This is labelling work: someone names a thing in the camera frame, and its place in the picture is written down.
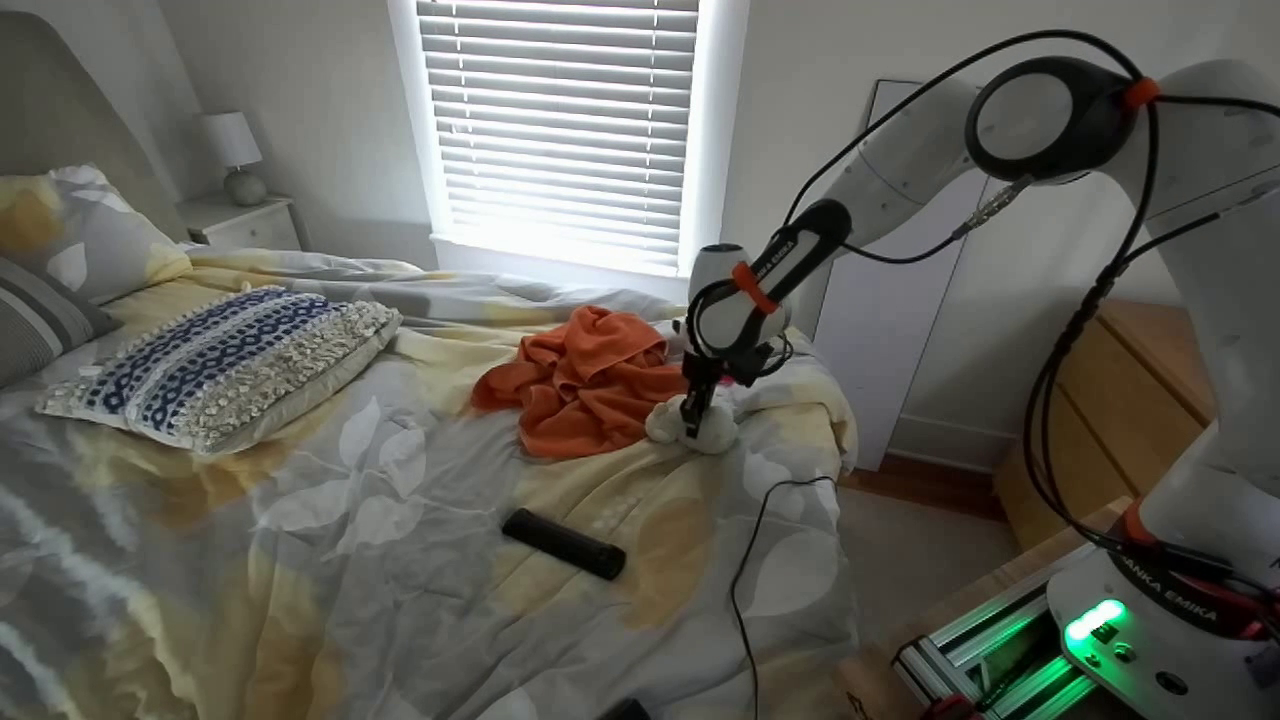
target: window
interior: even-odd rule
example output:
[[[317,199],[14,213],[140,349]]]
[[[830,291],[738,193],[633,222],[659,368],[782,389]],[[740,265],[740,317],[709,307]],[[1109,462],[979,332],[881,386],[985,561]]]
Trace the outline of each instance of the window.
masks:
[[[680,274],[702,0],[422,0],[435,238]]]

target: black object on bed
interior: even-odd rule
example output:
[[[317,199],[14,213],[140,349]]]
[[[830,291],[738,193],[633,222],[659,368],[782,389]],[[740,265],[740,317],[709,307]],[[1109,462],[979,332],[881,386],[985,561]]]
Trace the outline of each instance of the black object on bed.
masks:
[[[507,522],[506,522],[506,537],[537,549],[537,552],[549,552],[573,570],[585,570],[600,581],[618,581],[628,566],[628,552],[618,549],[618,546],[600,546],[576,530],[563,530],[549,518],[537,518],[530,508],[518,508]]]

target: blue and white pillow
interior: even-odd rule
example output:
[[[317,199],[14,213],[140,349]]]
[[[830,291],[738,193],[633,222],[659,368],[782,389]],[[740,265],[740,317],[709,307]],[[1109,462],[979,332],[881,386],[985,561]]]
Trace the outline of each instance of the blue and white pillow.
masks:
[[[82,368],[41,414],[223,455],[323,405],[397,329],[399,313],[372,300],[245,291]]]

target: bed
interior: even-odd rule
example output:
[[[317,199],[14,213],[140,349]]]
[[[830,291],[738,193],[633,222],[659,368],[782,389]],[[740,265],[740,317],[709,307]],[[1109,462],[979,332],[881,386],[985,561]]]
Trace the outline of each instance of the bed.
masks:
[[[0,11],[0,177],[91,161],[171,228],[134,138],[62,36]],[[171,319],[253,288],[386,296],[404,329],[354,380],[245,451],[200,455],[31,414]],[[0,718],[748,718],[730,585],[778,481],[839,476],[852,418],[798,356],[733,389],[740,446],[637,442],[534,462],[474,386],[521,338],[611,291],[440,277],[307,251],[187,251],[100,303],[113,332],[0,389]],[[500,537],[544,513],[628,552],[603,585]],[[852,587],[830,483],[778,491],[740,581],[766,718],[839,718],[830,659]]]

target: lamp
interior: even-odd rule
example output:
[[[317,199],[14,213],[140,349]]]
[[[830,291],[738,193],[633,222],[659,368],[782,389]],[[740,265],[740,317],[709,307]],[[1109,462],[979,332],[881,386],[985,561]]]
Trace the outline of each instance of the lamp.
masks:
[[[231,203],[253,207],[267,199],[267,180],[255,174],[265,154],[245,112],[213,112],[200,120],[213,158],[229,169],[223,193]]]

